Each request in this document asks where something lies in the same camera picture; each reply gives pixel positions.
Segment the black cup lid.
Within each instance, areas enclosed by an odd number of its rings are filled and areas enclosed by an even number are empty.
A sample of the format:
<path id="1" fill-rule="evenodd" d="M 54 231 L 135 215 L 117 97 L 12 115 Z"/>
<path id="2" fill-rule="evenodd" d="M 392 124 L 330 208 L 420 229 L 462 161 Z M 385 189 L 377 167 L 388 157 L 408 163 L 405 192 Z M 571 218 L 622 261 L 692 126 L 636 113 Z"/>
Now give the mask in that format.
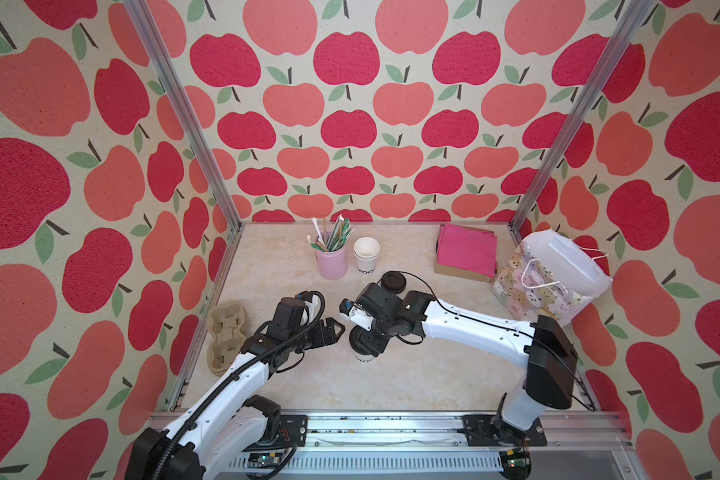
<path id="1" fill-rule="evenodd" d="M 375 354 L 368 343 L 369 331 L 363 329 L 360 326 L 352 328 L 349 336 L 349 344 L 355 355 L 359 358 L 371 357 L 374 358 Z"/>

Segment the white paper coffee cup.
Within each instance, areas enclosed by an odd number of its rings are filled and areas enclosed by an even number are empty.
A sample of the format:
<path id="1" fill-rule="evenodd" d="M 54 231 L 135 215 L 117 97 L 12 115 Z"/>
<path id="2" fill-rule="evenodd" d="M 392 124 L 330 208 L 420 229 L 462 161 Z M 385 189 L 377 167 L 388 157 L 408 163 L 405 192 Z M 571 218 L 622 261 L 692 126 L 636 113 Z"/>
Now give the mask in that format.
<path id="1" fill-rule="evenodd" d="M 361 354 L 361 353 L 357 353 L 357 352 L 354 353 L 354 357 L 355 357 L 358 361 L 363 362 L 363 363 L 369 363 L 369 362 L 371 362 L 371 361 L 373 361 L 373 360 L 375 359 L 375 356 L 373 356 L 373 355 L 370 355 L 370 354 Z"/>

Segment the white patterned gift bag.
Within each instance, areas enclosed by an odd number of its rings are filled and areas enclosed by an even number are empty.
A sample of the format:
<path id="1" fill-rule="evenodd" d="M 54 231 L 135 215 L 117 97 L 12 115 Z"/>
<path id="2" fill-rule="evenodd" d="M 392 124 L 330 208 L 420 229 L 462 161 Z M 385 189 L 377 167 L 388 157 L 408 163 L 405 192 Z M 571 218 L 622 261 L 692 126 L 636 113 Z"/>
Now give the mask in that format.
<path id="1" fill-rule="evenodd" d="M 514 250 L 491 291 L 518 321 L 547 316 L 565 327 L 610 288 L 612 278 L 597 264 L 605 256 L 552 230 L 534 232 Z"/>

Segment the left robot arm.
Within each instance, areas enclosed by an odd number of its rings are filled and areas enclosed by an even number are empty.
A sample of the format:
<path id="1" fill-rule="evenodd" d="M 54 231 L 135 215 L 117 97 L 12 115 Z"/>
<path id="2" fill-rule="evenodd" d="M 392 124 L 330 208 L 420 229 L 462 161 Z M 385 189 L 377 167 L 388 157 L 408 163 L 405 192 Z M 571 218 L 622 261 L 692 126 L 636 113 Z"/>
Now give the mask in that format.
<path id="1" fill-rule="evenodd" d="M 134 441 L 126 479 L 214 479 L 247 447 L 270 446 L 282 430 L 281 407 L 256 393 L 291 354 L 338 342 L 345 327 L 323 317 L 318 291 L 284 297 L 273 318 L 247 338 L 232 365 L 200 400 L 158 431 Z"/>

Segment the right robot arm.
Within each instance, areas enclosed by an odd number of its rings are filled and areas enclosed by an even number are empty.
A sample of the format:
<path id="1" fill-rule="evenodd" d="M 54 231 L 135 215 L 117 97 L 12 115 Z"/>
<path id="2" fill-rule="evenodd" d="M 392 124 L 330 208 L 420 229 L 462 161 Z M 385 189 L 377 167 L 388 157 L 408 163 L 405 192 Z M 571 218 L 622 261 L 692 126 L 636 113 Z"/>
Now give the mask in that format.
<path id="1" fill-rule="evenodd" d="M 350 346 L 360 360 L 380 356 L 393 338 L 414 335 L 449 340 L 499 356 L 525 370 L 502 397 L 485 436 L 504 446 L 521 446 L 548 409 L 567 410 L 577 384 L 578 354 L 558 322 L 540 315 L 531 321 L 508 320 L 448 304 L 433 293 L 385 282 L 367 284 L 339 313 L 354 324 Z"/>

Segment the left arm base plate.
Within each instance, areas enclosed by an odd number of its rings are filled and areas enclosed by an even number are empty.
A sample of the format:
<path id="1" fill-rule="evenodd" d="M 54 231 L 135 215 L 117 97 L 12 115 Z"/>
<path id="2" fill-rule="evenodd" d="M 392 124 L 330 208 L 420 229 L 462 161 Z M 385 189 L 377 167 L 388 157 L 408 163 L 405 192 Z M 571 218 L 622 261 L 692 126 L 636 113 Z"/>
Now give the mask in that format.
<path id="1" fill-rule="evenodd" d="M 268 418 L 264 436 L 244 449 L 245 452 L 304 447 L 308 427 L 307 415 L 279 415 Z"/>

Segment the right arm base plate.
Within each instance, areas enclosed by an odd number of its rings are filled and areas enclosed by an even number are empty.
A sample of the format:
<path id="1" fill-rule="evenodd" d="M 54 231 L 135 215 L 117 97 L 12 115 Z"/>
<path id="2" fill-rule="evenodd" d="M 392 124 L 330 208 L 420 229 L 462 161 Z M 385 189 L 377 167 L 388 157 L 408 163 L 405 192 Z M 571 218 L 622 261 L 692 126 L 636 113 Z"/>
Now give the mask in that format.
<path id="1" fill-rule="evenodd" d="M 519 430 L 489 414 L 471 414 L 462 417 L 463 434 L 470 447 L 544 447 L 548 444 L 540 420 L 536 419 L 527 431 Z"/>

